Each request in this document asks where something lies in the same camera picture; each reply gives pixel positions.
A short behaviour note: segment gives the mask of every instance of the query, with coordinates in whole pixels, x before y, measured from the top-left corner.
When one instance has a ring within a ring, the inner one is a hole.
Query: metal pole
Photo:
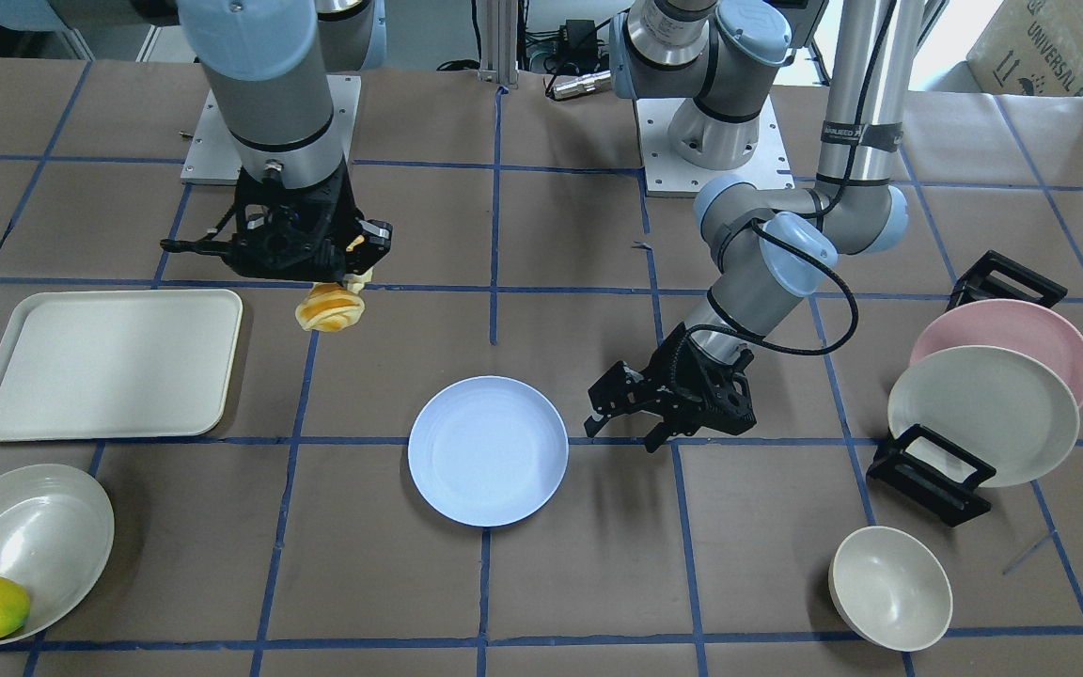
[[[517,0],[479,0],[482,47],[479,80],[517,89]]]

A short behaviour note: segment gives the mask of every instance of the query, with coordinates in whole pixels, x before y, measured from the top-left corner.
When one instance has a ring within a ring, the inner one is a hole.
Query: grid line
[[[1083,625],[1003,625],[950,627],[945,638],[1083,638]],[[705,633],[705,645],[756,645],[800,642],[863,642],[851,630],[791,630],[790,633]],[[519,638],[487,639],[487,647],[575,647],[619,645],[692,645],[692,634],[658,635],[523,635]],[[194,642],[132,641],[107,642],[87,639],[44,639],[39,652],[131,652],[131,651],[268,651],[285,650],[420,650],[420,648],[475,648],[478,638],[297,638],[297,639],[203,639]],[[30,652],[30,645],[3,645],[0,652]]]
[[[27,198],[29,198],[32,191],[36,190],[36,184],[39,183],[39,175],[44,171],[47,158],[51,157],[53,154],[53,148],[56,147],[56,140],[61,136],[61,130],[65,129],[65,123],[69,120],[69,112],[74,110],[74,103],[77,103],[78,95],[82,92],[82,84],[86,84],[87,75],[90,74],[90,65],[91,64],[88,61],[88,63],[82,66],[82,74],[78,76],[78,82],[74,86],[73,93],[69,93],[68,102],[65,102],[65,110],[61,112],[61,118],[56,120],[56,127],[53,129],[53,134],[48,139],[48,145],[44,146],[44,154],[41,158],[39,158],[39,162],[36,164],[35,171],[31,173],[31,180],[27,182],[25,192],[23,192],[23,195],[18,198],[16,209],[14,209],[11,214],[8,226],[5,226],[3,231],[3,236],[0,237],[0,252],[3,251],[5,240],[8,240],[8,237],[12,232],[14,232],[14,227],[16,227],[18,220],[23,217],[23,210],[27,205]]]
[[[942,234],[938,232],[938,223],[934,220],[934,211],[930,210],[930,205],[925,200],[925,192],[922,190],[922,183],[916,177],[916,171],[914,170],[914,162],[910,161],[910,155],[905,152],[905,146],[901,146],[900,149],[901,159],[905,162],[905,171],[910,174],[909,185],[914,187],[916,196],[918,196],[918,204],[922,205],[922,214],[925,216],[925,223],[927,227],[930,229],[930,235],[934,236],[934,244],[938,247],[938,253],[942,256],[942,265],[947,269],[947,277],[951,278],[951,284],[955,283],[958,277],[955,275],[955,266],[951,265],[951,256],[947,253],[947,245],[942,243]]]
[[[1067,226],[1065,214],[1060,213],[1060,210],[1056,205],[1056,197],[1052,195],[1051,190],[1047,188],[1047,185],[1045,185],[1044,175],[1039,171],[1039,166],[1035,164],[1035,159],[1031,157],[1030,152],[1027,149],[1026,143],[1022,142],[1022,134],[1018,132],[1018,128],[1014,125],[1014,120],[1009,119],[1009,113],[1008,110],[1005,110],[1005,104],[1001,102],[1001,99],[994,96],[993,103],[996,104],[997,112],[1001,113],[1001,119],[1005,120],[1006,128],[1009,129],[1009,134],[1012,138],[1014,138],[1015,143],[1017,143],[1018,149],[1022,152],[1022,157],[1027,160],[1027,166],[1030,168],[1031,174],[1035,177],[1035,181],[1039,182],[1040,187],[1042,187],[1042,190],[1044,191],[1044,196],[1047,197],[1047,204],[1051,206],[1053,213],[1056,214],[1056,220],[1058,222],[1058,225],[1060,225],[1060,231],[1065,232],[1067,243],[1069,243],[1069,246],[1072,249],[1072,253],[1074,253],[1075,258],[1078,258],[1078,262],[1080,263],[1080,269],[1083,270],[1083,252],[1080,251],[1078,244],[1075,244],[1075,238],[1072,236],[1072,232],[1070,231],[1069,226]],[[1054,522],[1054,520],[1052,519],[1052,511],[1048,509],[1047,500],[1045,500],[1044,498],[1044,490],[1040,487],[1038,480],[1031,481],[1030,485],[1032,489],[1035,490],[1035,498],[1039,500],[1039,508],[1042,511],[1042,515],[1044,515],[1044,520],[1047,523],[1047,529],[1049,532],[1052,532],[1052,534],[1054,534],[1053,541],[1054,544],[1056,544],[1056,552],[1060,558],[1061,564],[1065,565],[1065,573],[1067,574],[1067,578],[1069,578],[1069,583],[1071,584],[1072,595],[1075,596],[1075,601],[1078,601],[1078,604],[1080,606],[1080,613],[1083,614],[1083,593],[1080,591],[1080,582],[1078,581],[1078,575],[1075,575],[1074,571],[1072,570],[1072,565],[1071,562],[1069,561],[1069,558],[1067,558],[1067,550],[1065,549],[1065,541],[1062,541],[1062,538],[1060,537],[1060,535],[1058,535],[1056,531],[1056,522]]]
[[[278,569],[283,559],[283,547],[287,538],[287,520],[291,510],[291,492],[296,489],[296,468],[300,453],[300,438],[303,433],[303,417],[309,408],[309,395],[312,393],[312,373],[315,368],[315,353],[319,333],[313,331],[309,338],[309,352],[303,364],[303,385],[300,387],[300,402],[296,407],[296,427],[291,430],[291,443],[287,453],[287,485],[283,490],[283,498],[278,509],[278,525],[274,531],[274,548],[270,554],[270,570],[266,575],[266,591],[262,596],[261,616],[258,620],[258,645],[253,648],[253,662],[249,667],[250,677],[261,674],[261,660],[265,651],[266,634],[270,630],[270,614],[274,609],[274,589],[278,583]]]
[[[709,656],[704,648],[704,622],[701,617],[701,587],[696,583],[695,551],[692,549],[692,519],[688,515],[688,485],[683,481],[683,458],[680,443],[670,442],[671,467],[675,471],[675,500],[680,509],[680,535],[683,539],[683,567],[688,571],[688,604],[692,612],[692,643],[695,646],[696,672],[709,677]]]
[[[813,314],[813,326],[817,328],[818,339],[821,339],[822,346],[828,346],[830,339],[825,336],[825,323],[822,321],[821,309],[817,308],[814,296],[809,297],[809,311]],[[859,500],[863,504],[863,515],[866,517],[869,525],[873,525],[877,523],[876,511],[872,507],[872,497],[867,494],[867,481],[864,477],[863,464],[859,463],[859,450],[856,450],[854,438],[851,435],[851,425],[847,421],[846,404],[843,403],[843,390],[838,386],[834,360],[828,354],[822,355],[822,360],[825,364],[825,376],[830,378],[830,391],[834,395],[834,408],[837,412],[838,424],[843,427],[843,443],[851,459],[851,471],[854,473],[856,485],[859,487]]]

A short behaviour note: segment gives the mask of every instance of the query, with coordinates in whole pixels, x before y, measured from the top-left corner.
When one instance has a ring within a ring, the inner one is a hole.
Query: black cable
[[[793,253],[794,257],[803,261],[807,261],[811,266],[821,271],[822,274],[825,274],[825,277],[830,277],[830,282],[833,282],[835,286],[838,287],[838,290],[843,291],[843,297],[846,299],[847,308],[850,309],[851,312],[851,324],[847,326],[847,329],[843,334],[841,338],[833,343],[830,343],[825,348],[790,348],[787,346],[770,343],[766,341],[764,336],[748,331],[745,328],[741,330],[727,329],[725,326],[716,326],[713,324],[697,324],[689,326],[687,333],[684,333],[683,336],[680,336],[680,342],[679,344],[676,344],[675,352],[671,354],[670,367],[666,370],[667,374],[670,374],[669,386],[673,390],[675,390],[675,373],[676,369],[679,368],[680,355],[683,353],[684,347],[688,346],[688,341],[692,338],[692,335],[700,331],[710,331],[715,334],[725,334],[726,336],[733,336],[733,338],[739,339],[739,341],[746,341],[757,347],[766,348],[769,351],[786,355],[821,356],[828,355],[830,353],[837,351],[838,348],[841,348],[847,341],[850,341],[850,339],[853,338],[856,330],[859,329],[859,301],[856,300],[854,292],[851,291],[850,287],[847,287],[846,282],[843,282],[843,278],[838,277],[837,273],[834,273],[833,270],[830,270],[828,265],[823,264],[820,260],[817,260],[806,252],[801,252],[800,249],[788,245],[785,240],[779,239],[779,237],[769,234],[769,232],[765,232],[764,229],[758,226],[757,220],[753,220],[743,226],[743,231],[746,231],[746,229],[752,229],[755,231],[755,234],[759,236],[759,238],[768,240],[768,243],[785,250],[785,252]]]
[[[893,10],[897,9],[897,0],[889,0],[888,8],[885,9],[885,18],[880,22],[879,31],[876,34],[876,42],[872,48],[872,56],[867,60],[867,68],[863,74],[863,84],[859,87],[859,102],[856,103],[854,107],[854,125],[859,127],[861,121],[863,121],[863,109],[867,105],[867,90],[872,87],[872,77],[876,71],[876,61],[880,58],[880,51],[885,47],[885,38],[888,35],[888,27],[893,23]],[[851,184],[851,172],[854,171],[854,160],[857,155],[859,155],[859,140],[856,140],[856,145],[851,146],[851,151],[847,152],[846,155],[846,169],[843,171],[843,183],[838,184],[838,192],[830,198],[828,204],[825,205],[824,209],[812,211],[808,214],[798,214],[800,218],[805,219],[819,219],[824,218],[837,207],[838,203],[843,200],[843,193],[846,191],[847,185]]]
[[[563,55],[562,61],[559,62],[558,67],[553,69],[553,75],[550,76],[550,81],[547,82],[545,86],[545,94],[547,95],[547,97],[553,99],[553,83],[556,80],[559,79],[559,71],[563,68],[563,66],[571,63],[571,56],[573,55],[573,53],[579,52],[579,48],[584,47],[584,43],[588,42],[589,38],[592,38],[592,36],[597,35],[602,29],[602,27],[610,25],[610,22],[613,22],[613,18],[615,16],[616,14],[613,14],[613,16],[604,18],[604,21],[598,23],[598,25],[596,25],[596,27],[593,27],[592,30],[589,30],[588,34],[584,35],[584,38],[580,39],[579,42],[576,42],[574,47],[567,48],[566,54]]]
[[[470,0],[470,25],[473,26],[473,50],[482,61],[482,35],[479,32],[479,3],[478,0]]]
[[[479,62],[473,60],[446,61],[438,66],[439,71],[473,71],[479,69]]]
[[[224,211],[224,214],[220,218],[219,223],[216,223],[216,227],[211,229],[211,231],[207,231],[207,235],[201,236],[200,239],[216,239],[216,236],[219,235],[220,232],[223,232],[224,226],[229,224],[229,219],[232,219],[232,216],[236,213],[237,206],[236,203],[233,203],[233,205],[229,207],[229,210]]]

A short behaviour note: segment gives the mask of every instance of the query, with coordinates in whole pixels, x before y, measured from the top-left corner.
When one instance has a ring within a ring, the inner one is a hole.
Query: white tray
[[[226,288],[27,297],[0,343],[0,442],[210,430],[240,309]]]

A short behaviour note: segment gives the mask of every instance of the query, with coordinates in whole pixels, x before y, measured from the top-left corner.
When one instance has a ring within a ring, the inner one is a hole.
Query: white plate
[[[31,613],[0,645],[28,638],[81,602],[116,537],[107,493],[77,468],[44,464],[0,474],[0,575],[31,597]]]
[[[1075,443],[1072,391],[1039,360],[992,346],[947,348],[905,369],[888,395],[893,434],[924,424],[996,468],[984,487],[1010,487],[1053,470]],[[971,468],[927,440],[908,450],[954,481]]]
[[[408,438],[408,469],[455,522],[499,526],[540,509],[566,472],[566,427],[524,382],[479,376],[440,391]]]
[[[0,442],[210,430],[240,308],[227,288],[27,297],[0,343]]]

